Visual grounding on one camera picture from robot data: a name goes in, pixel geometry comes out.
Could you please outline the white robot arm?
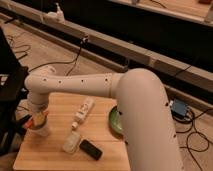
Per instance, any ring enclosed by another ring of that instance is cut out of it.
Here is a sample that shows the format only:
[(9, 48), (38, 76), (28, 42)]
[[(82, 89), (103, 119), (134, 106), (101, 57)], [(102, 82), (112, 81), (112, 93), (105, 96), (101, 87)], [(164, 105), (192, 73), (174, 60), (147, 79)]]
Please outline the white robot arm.
[(167, 93), (153, 72), (57, 76), (54, 68), (42, 67), (27, 76), (25, 86), (33, 112), (48, 107), (52, 92), (114, 98), (131, 171), (184, 171)]

